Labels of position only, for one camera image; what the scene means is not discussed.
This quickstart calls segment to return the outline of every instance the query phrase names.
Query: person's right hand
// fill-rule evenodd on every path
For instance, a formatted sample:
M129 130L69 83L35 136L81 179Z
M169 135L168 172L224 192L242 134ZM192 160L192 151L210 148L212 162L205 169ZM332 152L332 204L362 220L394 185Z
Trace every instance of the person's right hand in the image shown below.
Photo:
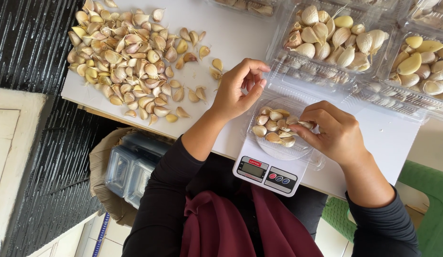
M323 133L314 134L300 125L288 127L340 166L362 164L363 160L369 158L359 123L353 115L327 101L321 101L307 106L300 120L317 123Z

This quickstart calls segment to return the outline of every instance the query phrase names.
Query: black shirt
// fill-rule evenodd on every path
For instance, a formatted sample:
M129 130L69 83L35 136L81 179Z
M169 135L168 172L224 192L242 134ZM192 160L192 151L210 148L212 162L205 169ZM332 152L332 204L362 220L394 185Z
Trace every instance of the black shirt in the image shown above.
M148 181L133 228L123 245L122 256L179 256L185 187L203 164L187 152L180 139L176 141ZM395 193L395 200L381 208L358 206L345 194L358 225L352 256L421 256L410 216L396 189Z

